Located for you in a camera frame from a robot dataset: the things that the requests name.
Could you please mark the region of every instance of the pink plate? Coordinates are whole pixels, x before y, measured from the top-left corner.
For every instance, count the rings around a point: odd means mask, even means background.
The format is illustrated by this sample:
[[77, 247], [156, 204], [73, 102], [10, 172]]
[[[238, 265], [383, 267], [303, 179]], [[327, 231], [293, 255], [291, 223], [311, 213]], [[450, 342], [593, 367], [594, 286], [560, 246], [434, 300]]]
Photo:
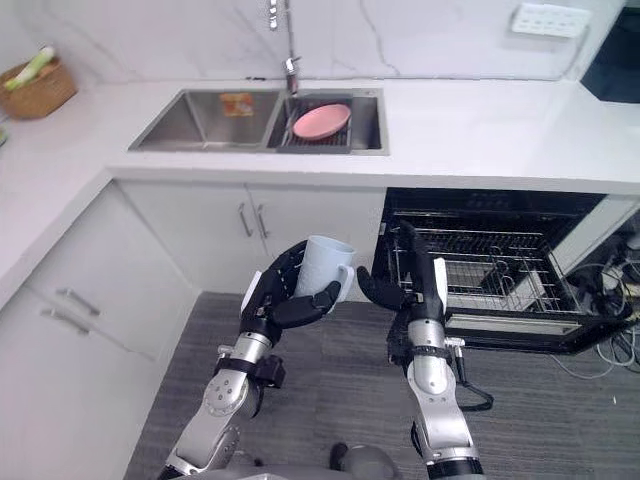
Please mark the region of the pink plate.
[[293, 133], [305, 140], [320, 140], [344, 127], [350, 116], [351, 109], [346, 105], [325, 105], [300, 117], [293, 126]]

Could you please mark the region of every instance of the white cabinet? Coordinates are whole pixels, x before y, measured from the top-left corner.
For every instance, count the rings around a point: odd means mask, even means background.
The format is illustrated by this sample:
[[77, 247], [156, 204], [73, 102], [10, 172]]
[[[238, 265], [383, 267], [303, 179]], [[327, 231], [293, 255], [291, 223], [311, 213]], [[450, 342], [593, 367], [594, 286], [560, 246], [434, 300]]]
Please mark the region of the white cabinet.
[[51, 307], [22, 288], [0, 312], [1, 476], [122, 478], [162, 372]]
[[113, 184], [28, 284], [114, 343], [153, 360], [171, 353], [195, 299], [193, 287]]
[[[272, 257], [309, 235], [325, 235], [356, 249], [354, 267], [370, 267], [373, 263], [384, 207], [383, 188], [282, 188], [252, 184], [248, 188]], [[348, 299], [364, 300], [355, 283]]]
[[244, 185], [120, 185], [194, 285], [241, 293], [269, 265]]
[[[229, 293], [244, 293], [256, 270], [313, 234], [352, 244], [354, 265], [371, 265], [385, 196], [383, 188], [120, 185], [187, 278]], [[350, 298], [364, 297], [354, 286]]]

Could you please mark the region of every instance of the sink basin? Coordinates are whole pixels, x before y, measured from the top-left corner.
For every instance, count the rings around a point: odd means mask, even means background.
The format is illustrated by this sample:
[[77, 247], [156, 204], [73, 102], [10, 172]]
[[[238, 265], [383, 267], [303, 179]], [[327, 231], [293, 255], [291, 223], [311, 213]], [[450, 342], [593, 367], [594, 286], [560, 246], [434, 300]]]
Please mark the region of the sink basin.
[[[251, 95], [250, 116], [225, 114], [221, 95]], [[262, 145], [267, 124], [280, 91], [184, 90], [131, 145], [130, 150], [256, 150]]]
[[[368, 155], [383, 153], [377, 90], [310, 92], [296, 98], [286, 98], [276, 116], [269, 148], [282, 153], [341, 153], [360, 151]], [[314, 108], [342, 103], [351, 109], [351, 118], [339, 132], [319, 141], [306, 141], [296, 137], [291, 127], [302, 115]]]
[[[331, 103], [351, 108], [351, 119], [341, 131], [317, 142], [303, 141], [292, 133], [301, 115]], [[294, 98], [280, 90], [183, 90], [129, 150], [347, 155], [389, 152], [382, 91], [377, 89], [303, 90]]]

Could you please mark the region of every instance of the wicker basket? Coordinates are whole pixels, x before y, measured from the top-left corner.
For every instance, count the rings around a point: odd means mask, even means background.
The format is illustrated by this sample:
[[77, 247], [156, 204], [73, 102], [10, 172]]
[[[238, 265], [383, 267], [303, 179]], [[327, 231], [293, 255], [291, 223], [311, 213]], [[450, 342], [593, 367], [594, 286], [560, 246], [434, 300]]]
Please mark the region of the wicker basket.
[[49, 70], [47, 73], [9, 92], [4, 88], [4, 82], [15, 77], [26, 65], [18, 65], [0, 75], [0, 107], [11, 118], [46, 117], [77, 92], [69, 71], [58, 58], [44, 67]]

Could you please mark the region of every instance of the faucet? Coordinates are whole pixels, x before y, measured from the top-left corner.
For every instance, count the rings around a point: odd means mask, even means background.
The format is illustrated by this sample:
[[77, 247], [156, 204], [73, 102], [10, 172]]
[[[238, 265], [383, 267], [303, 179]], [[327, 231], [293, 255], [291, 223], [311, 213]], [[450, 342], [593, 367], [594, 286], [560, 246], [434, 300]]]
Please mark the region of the faucet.
[[[269, 0], [269, 29], [278, 29], [277, 1]], [[293, 48], [293, 22], [291, 21], [291, 6], [289, 0], [284, 0], [284, 16], [287, 21], [287, 33], [289, 35], [289, 57], [282, 63], [284, 74], [287, 79], [287, 92], [289, 96], [295, 97], [298, 94], [298, 67], [296, 63], [301, 57], [297, 57]]]
[[284, 61], [284, 73], [287, 77], [287, 91], [289, 95], [295, 97], [298, 94], [298, 67], [296, 62], [300, 57], [289, 57]]

